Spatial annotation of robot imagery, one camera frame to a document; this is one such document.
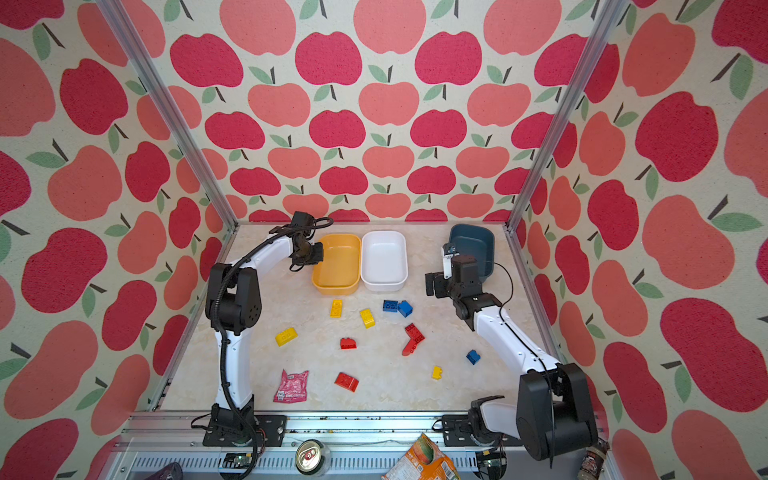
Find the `yellow plastic container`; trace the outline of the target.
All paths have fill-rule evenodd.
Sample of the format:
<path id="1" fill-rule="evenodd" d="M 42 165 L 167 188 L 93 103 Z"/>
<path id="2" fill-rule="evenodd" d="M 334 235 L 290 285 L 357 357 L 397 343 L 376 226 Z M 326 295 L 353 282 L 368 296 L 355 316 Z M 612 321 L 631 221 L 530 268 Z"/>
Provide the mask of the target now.
<path id="1" fill-rule="evenodd" d="M 326 296 L 353 294 L 360 282 L 361 238 L 354 234 L 329 234 L 320 243 L 324 259 L 313 268 L 313 286 Z"/>

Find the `dark teal plastic container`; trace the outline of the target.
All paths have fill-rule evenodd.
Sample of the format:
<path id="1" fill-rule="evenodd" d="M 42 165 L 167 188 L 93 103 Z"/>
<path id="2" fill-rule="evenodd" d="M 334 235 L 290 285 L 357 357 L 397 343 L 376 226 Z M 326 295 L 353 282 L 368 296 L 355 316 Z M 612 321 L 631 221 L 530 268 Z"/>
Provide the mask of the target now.
<path id="1" fill-rule="evenodd" d="M 475 258 L 482 282 L 492 275 L 495 267 L 495 235 L 491 230 L 477 225 L 456 224 L 450 230 L 449 242 L 459 255 Z"/>

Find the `white plastic container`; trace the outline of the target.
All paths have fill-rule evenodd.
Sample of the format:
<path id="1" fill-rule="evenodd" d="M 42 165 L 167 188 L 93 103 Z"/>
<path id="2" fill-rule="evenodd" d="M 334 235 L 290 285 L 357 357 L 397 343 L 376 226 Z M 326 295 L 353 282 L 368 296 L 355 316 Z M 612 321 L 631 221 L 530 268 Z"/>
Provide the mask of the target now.
<path id="1" fill-rule="evenodd" d="M 406 239 L 397 231 L 371 231 L 362 237 L 361 279 L 372 292 L 396 292 L 408 279 Z"/>

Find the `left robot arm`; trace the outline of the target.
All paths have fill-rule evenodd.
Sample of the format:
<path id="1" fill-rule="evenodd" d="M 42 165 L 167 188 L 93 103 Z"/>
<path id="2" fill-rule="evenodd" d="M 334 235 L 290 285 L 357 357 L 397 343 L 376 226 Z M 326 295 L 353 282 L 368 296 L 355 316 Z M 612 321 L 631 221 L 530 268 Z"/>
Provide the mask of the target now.
<path id="1" fill-rule="evenodd" d="M 248 343 L 262 313 L 259 276 L 285 259 L 299 271 L 324 259 L 317 230 L 333 225 L 329 217 L 297 212 L 289 223 L 272 228 L 266 239 L 233 263 L 217 263 L 209 275 L 205 315 L 219 351 L 219 386 L 211 420 L 214 429 L 255 436 Z"/>

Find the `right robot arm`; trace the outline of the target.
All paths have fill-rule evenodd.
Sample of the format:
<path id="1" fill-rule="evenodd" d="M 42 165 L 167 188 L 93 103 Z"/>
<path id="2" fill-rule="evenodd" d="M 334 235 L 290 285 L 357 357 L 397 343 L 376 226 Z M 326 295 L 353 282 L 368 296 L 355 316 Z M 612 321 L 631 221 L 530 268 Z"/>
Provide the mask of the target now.
<path id="1" fill-rule="evenodd" d="M 517 438 L 536 460 L 598 444 L 598 428 L 586 374 L 546 353 L 511 320 L 502 302 L 483 290 L 477 261 L 445 254 L 443 270 L 425 275 L 426 293 L 452 301 L 456 315 L 484 338 L 519 377 L 517 400 L 489 396 L 472 402 L 472 440 L 495 446 Z"/>

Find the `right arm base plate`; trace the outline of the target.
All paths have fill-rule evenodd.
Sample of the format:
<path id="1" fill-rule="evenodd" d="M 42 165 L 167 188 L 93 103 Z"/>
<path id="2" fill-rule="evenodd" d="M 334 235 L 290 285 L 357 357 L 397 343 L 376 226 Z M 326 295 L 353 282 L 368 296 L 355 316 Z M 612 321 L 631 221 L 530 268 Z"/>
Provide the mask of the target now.
<path id="1" fill-rule="evenodd" d="M 442 435 L 448 447 L 478 447 L 493 449 L 498 447 L 521 447 L 523 443 L 516 437 L 490 431 L 477 433 L 468 414 L 446 414 L 436 420 L 432 430 Z"/>

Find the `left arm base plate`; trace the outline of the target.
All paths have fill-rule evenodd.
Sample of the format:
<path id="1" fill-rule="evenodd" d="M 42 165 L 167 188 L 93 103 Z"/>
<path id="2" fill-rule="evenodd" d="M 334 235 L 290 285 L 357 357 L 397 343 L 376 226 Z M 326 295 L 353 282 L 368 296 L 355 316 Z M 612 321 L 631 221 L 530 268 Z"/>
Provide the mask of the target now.
<path id="1" fill-rule="evenodd" d="M 245 426 L 229 411 L 209 421 L 203 437 L 206 447 L 280 447 L 286 432 L 285 415 L 256 415 L 246 417 L 250 427 Z"/>

